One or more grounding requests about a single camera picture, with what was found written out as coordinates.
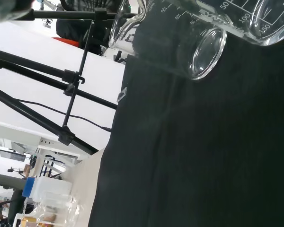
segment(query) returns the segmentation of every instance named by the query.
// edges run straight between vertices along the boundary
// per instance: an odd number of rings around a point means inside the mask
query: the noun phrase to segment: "metal stand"
[[[95,23],[103,23],[107,20],[112,20],[115,17],[115,13],[107,13],[104,8],[97,8],[95,12],[58,12],[58,11],[34,11],[31,10],[29,14],[20,18],[19,20],[34,20],[35,18],[58,18],[58,19],[91,19],[95,20]],[[44,127],[48,131],[59,137],[59,141],[65,145],[73,144],[74,146],[82,149],[86,153],[92,155],[96,153],[98,150],[92,147],[91,145],[85,143],[80,140],[73,134],[70,129],[67,127],[67,123],[71,114],[71,109],[75,100],[76,95],[89,99],[91,101],[97,102],[104,106],[107,106],[112,109],[116,109],[117,105],[110,103],[106,100],[88,94],[84,91],[78,90],[80,81],[83,84],[85,79],[82,78],[82,72],[84,68],[84,64],[86,61],[87,53],[88,53],[88,44],[92,38],[93,31],[93,22],[91,22],[89,28],[89,35],[87,37],[87,44],[84,49],[84,54],[82,57],[81,65],[79,72],[73,72],[69,70],[59,70],[53,67],[49,67],[43,64],[40,64],[35,61],[31,61],[25,58],[21,58],[15,56],[13,54],[9,54],[6,52],[0,51],[0,69],[5,68],[11,70],[15,73],[22,74],[23,76],[32,78],[39,82],[48,84],[52,87],[61,89],[64,91],[64,94],[67,96],[71,96],[70,104],[67,109],[66,116],[64,118],[63,126],[59,126],[44,116],[40,115],[36,111],[30,109],[26,105],[17,101],[13,97],[4,93],[0,90],[0,101],[10,108],[14,109],[18,113],[32,120],[33,122],[39,124]],[[37,70],[43,73],[47,73],[53,75],[55,77],[61,78],[62,81],[67,82],[68,84],[61,83],[57,80],[46,77],[40,73],[34,72],[32,70],[26,69],[30,68],[33,70]]]
[[[25,183],[26,180],[24,179],[12,176],[0,175],[0,186],[3,186],[6,189],[13,188],[13,189],[23,190]]]

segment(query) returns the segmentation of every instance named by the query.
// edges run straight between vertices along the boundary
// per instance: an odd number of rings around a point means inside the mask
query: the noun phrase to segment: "glass beaker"
[[[246,41],[267,46],[284,39],[284,0],[168,0]]]
[[[205,77],[218,62],[226,32],[162,1],[123,0],[109,46],[190,79]]]

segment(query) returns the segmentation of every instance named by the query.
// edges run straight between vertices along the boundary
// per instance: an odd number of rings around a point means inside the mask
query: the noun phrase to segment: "wooden table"
[[[98,173],[103,151],[104,149],[61,174],[63,180],[72,183],[71,195],[82,206],[76,224],[77,227],[88,226],[96,196]]]

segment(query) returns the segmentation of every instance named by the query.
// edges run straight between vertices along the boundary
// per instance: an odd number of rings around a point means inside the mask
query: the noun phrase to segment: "white wall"
[[[78,71],[83,50],[57,40],[27,32],[12,23],[0,24],[0,50],[25,57],[58,69]],[[116,103],[121,90],[124,65],[88,54],[83,77],[86,83],[81,90]],[[0,70],[0,89],[14,98],[39,102],[66,112],[70,97],[61,90],[36,82],[11,71]],[[58,125],[64,116],[40,106],[28,105]],[[111,127],[115,110],[77,97],[72,114],[79,115],[105,127]],[[20,130],[56,140],[46,129],[11,110],[0,102],[0,122]],[[69,128],[80,139],[97,149],[107,145],[110,133],[80,119],[70,118]]]
[[[0,147],[1,150],[8,150],[7,148]],[[17,172],[13,173],[8,173],[7,170],[10,169],[11,167],[13,168],[21,168],[24,169],[25,164],[29,164],[29,159],[27,159],[25,162],[19,162],[16,160],[11,160],[8,158],[3,158],[0,156],[0,174],[2,175],[8,175],[12,177],[17,177],[17,178],[22,178],[20,174]],[[2,186],[0,186],[0,194],[3,192],[12,192],[11,189],[6,190]]]

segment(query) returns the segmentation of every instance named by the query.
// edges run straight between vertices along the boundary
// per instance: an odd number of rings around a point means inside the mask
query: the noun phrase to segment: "plastic bottle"
[[[35,202],[40,202],[45,192],[69,195],[71,193],[71,186],[72,184],[68,181],[49,177],[28,177],[22,196],[32,198]]]

